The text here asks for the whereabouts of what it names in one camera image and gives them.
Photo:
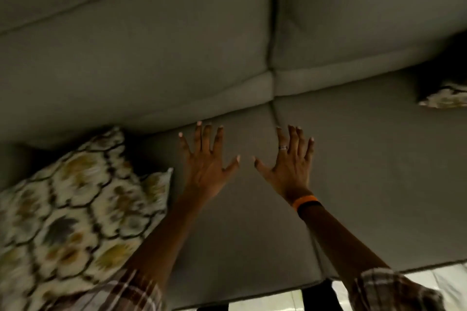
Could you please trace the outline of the person's right hand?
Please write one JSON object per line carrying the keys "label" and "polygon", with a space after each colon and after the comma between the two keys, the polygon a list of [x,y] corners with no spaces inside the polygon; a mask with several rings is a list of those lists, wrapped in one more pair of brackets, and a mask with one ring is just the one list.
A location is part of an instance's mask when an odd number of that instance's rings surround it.
{"label": "person's right hand", "polygon": [[296,131],[299,135],[299,146],[297,156],[291,156],[288,154],[289,137],[286,138],[282,128],[277,127],[275,176],[264,178],[290,206],[301,196],[313,195],[309,189],[312,161],[305,160],[309,138],[305,137],[301,127],[296,127]]}

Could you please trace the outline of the patterned throw pillow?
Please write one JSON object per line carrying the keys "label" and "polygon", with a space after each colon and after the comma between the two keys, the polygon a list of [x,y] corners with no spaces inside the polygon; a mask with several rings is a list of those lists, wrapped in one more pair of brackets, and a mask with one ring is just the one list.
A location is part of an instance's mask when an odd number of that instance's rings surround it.
{"label": "patterned throw pillow", "polygon": [[418,105],[436,109],[467,108],[467,84],[445,82]]}
{"label": "patterned throw pillow", "polygon": [[0,193],[0,311],[44,311],[116,273],[167,213],[173,168],[138,176],[118,127]]}

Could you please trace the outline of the person's left forearm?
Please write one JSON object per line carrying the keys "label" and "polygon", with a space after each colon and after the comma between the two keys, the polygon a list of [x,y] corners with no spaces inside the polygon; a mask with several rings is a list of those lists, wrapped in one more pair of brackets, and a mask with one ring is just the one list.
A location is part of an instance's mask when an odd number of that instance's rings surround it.
{"label": "person's left forearm", "polygon": [[125,269],[137,270],[165,290],[177,257],[204,206],[219,186],[188,186],[167,215],[126,261]]}

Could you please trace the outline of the black wristband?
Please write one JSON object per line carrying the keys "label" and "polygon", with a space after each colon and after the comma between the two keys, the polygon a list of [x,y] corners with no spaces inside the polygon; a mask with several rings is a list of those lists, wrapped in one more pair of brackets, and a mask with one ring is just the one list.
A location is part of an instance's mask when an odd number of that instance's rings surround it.
{"label": "black wristband", "polygon": [[307,212],[307,210],[312,207],[323,207],[323,205],[317,200],[307,201],[299,205],[296,209],[296,212],[298,213],[299,217],[303,220],[304,213]]}

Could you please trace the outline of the orange wristband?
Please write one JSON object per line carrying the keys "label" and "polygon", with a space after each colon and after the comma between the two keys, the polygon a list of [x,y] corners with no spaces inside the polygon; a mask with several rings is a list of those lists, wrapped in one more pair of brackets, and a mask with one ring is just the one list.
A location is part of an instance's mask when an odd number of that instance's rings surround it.
{"label": "orange wristband", "polygon": [[314,195],[306,195],[306,196],[301,196],[292,203],[291,207],[295,210],[298,211],[298,209],[303,205],[307,203],[318,203],[320,204],[319,200],[314,196]]}

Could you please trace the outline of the grey fabric sofa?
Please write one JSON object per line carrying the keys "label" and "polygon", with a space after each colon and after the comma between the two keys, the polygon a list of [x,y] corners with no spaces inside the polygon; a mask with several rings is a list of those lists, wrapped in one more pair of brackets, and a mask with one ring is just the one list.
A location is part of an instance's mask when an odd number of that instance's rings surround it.
{"label": "grey fabric sofa", "polygon": [[467,108],[417,104],[467,0],[0,0],[0,193],[114,127],[134,172],[173,168],[176,132],[225,126],[241,168],[195,223],[170,309],[337,279],[251,167],[276,127],[317,146],[311,189],[396,271],[467,262]]}

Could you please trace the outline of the person's left hand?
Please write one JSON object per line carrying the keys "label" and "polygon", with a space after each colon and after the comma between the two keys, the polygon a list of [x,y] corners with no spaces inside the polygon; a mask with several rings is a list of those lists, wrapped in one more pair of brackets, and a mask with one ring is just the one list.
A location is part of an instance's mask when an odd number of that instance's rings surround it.
{"label": "person's left hand", "polygon": [[225,176],[223,169],[224,128],[217,128],[213,142],[212,154],[202,155],[202,130],[204,125],[198,121],[194,129],[193,149],[190,160],[184,159],[183,197],[190,197],[206,202],[216,196],[232,176]]}

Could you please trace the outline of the person's right forearm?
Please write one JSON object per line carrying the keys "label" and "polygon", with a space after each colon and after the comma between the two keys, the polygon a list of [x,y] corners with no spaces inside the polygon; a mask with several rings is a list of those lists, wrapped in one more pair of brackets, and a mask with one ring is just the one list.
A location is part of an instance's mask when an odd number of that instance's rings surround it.
{"label": "person's right forearm", "polygon": [[347,291],[354,281],[368,270],[389,269],[370,248],[347,230],[324,207],[312,207],[304,213],[303,221],[333,265]]}

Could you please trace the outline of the plaid shirt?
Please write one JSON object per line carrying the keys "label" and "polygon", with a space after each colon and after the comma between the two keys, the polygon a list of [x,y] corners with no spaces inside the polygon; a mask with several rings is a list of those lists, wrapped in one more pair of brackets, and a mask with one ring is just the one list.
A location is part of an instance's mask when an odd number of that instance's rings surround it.
{"label": "plaid shirt", "polygon": [[[388,268],[356,278],[349,292],[353,311],[446,311],[444,297]],[[57,297],[40,311],[166,311],[157,283],[137,269],[121,269],[86,292]]]}

